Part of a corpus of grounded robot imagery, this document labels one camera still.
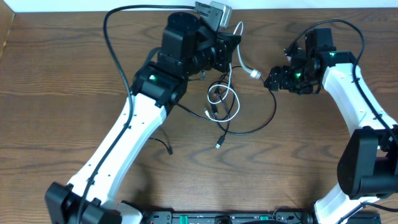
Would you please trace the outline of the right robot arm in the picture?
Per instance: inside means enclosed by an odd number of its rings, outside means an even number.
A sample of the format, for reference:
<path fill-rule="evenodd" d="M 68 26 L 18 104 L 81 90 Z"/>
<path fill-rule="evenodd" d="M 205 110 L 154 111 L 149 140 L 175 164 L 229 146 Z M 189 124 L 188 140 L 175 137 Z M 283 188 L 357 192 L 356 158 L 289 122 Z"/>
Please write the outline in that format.
<path fill-rule="evenodd" d="M 274 67 L 270 91 L 298 95 L 327 91 L 350 134 L 338 162 L 338 183 L 313 206 L 316 223 L 346 223 L 365 205 L 397 193 L 397 121 L 380 106 L 361 74 L 359 58 L 338 51 L 329 28 L 306 30 L 305 48 L 294 43 L 289 66 Z"/>

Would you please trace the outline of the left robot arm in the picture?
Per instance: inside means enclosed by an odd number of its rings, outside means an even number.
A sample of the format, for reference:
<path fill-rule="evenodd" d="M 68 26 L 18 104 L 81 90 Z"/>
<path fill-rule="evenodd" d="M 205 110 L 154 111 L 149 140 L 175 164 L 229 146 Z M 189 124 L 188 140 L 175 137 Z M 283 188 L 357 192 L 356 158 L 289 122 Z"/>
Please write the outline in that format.
<path fill-rule="evenodd" d="M 165 121 L 197 73 L 227 72 L 241 38 L 223 32 L 230 13 L 196 9 L 169 15 L 162 45 L 152 49 L 133 83 L 123 110 L 88 162 L 66 185 L 45 193 L 52 223 L 140 223 L 143 214 L 116 203 L 120 185 L 152 133 Z"/>

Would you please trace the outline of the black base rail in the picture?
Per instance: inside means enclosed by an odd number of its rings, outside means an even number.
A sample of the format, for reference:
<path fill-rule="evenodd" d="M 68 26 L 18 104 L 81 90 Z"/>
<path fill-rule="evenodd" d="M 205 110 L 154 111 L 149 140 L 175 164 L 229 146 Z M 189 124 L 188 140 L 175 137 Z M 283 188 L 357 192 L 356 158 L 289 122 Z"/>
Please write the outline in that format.
<path fill-rule="evenodd" d="M 176 213 L 147 212 L 141 224 L 217 224 L 217 223 L 316 223 L 308 212 L 282 209 L 266 213 Z"/>

